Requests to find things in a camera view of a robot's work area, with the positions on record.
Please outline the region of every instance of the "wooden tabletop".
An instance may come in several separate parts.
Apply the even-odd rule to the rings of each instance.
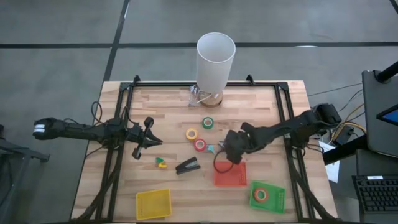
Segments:
[[[288,81],[294,114],[310,109],[303,81]],[[114,116],[120,82],[104,82],[99,102],[103,107],[102,121]],[[155,119],[152,132],[163,145],[142,150],[140,160],[131,154],[136,143],[126,142],[119,180],[114,222],[136,221],[136,194],[149,190],[170,189],[172,215],[157,218],[161,222],[276,222],[296,221],[294,199],[290,184],[283,139],[278,138],[265,149],[245,154],[248,185],[244,187],[216,187],[213,181],[213,158],[211,152],[197,152],[186,139],[185,131],[195,128],[199,137],[218,150],[228,130],[239,130],[242,122],[254,126],[272,126],[280,122],[275,92],[271,87],[227,87],[223,91],[221,106],[205,108],[188,107],[189,90],[184,87],[134,88],[130,118],[142,122],[147,116]],[[201,121],[211,116],[215,125],[204,129]],[[88,153],[100,145],[91,142]],[[175,167],[196,156],[201,169],[177,175]],[[166,169],[155,166],[155,158],[167,163]],[[76,195],[72,218],[78,217],[91,203],[101,185],[106,150],[102,149],[88,157]],[[336,217],[335,204],[326,176],[322,155],[307,150],[304,157],[310,188],[320,203]],[[286,189],[285,213],[283,215],[255,210],[249,206],[250,184],[253,180],[277,185]],[[303,193],[300,194],[305,209]],[[105,202],[104,214],[108,210]]]

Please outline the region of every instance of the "concrete floor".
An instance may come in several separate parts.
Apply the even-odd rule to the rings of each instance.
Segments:
[[[0,0],[0,44],[112,43],[124,0]],[[196,42],[224,32],[236,42],[396,41],[398,14],[388,0],[131,0],[123,43]],[[51,154],[32,161],[19,192],[15,219],[68,220],[86,141],[36,141],[33,121],[45,117],[91,123],[110,49],[0,49],[0,124],[6,138]],[[238,48],[230,80],[305,80],[311,105],[339,109],[361,85],[363,70],[382,70],[397,60],[398,47]],[[194,80],[195,49],[119,49],[110,80]],[[363,102],[357,98],[341,116]],[[365,125],[364,117],[356,120]],[[354,161],[342,166],[354,174]],[[351,182],[332,184],[339,216],[355,221],[358,201]]]

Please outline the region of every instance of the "yellow tray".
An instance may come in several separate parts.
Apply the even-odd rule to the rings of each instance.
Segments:
[[[139,192],[136,195],[137,220],[171,216],[170,189]]]

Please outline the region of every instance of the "green tray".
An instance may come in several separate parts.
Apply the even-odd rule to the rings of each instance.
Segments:
[[[254,191],[257,188],[266,189],[268,199],[265,202],[258,202],[254,199]],[[279,214],[285,213],[285,189],[275,185],[266,184],[259,181],[253,181],[251,184],[250,207],[267,210]]]

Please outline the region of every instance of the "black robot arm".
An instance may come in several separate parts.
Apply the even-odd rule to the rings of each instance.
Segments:
[[[335,128],[340,122],[341,118],[333,105],[321,104],[271,127],[255,128],[244,122],[241,126],[242,131],[228,131],[224,140],[224,149],[227,159],[239,164],[243,153],[250,154],[264,149],[277,137],[290,134],[292,146],[303,148],[309,142],[311,135]]]
[[[162,144],[162,140],[154,136],[150,130],[153,124],[154,119],[151,117],[147,117],[144,121],[145,130],[142,130],[138,123],[134,123],[133,127],[127,128],[120,118],[109,119],[97,126],[44,118],[35,121],[33,136],[38,140],[65,137],[98,141],[103,146],[108,147],[116,147],[118,141],[136,142],[138,146],[134,149],[132,156],[139,159],[142,147],[146,149]]]

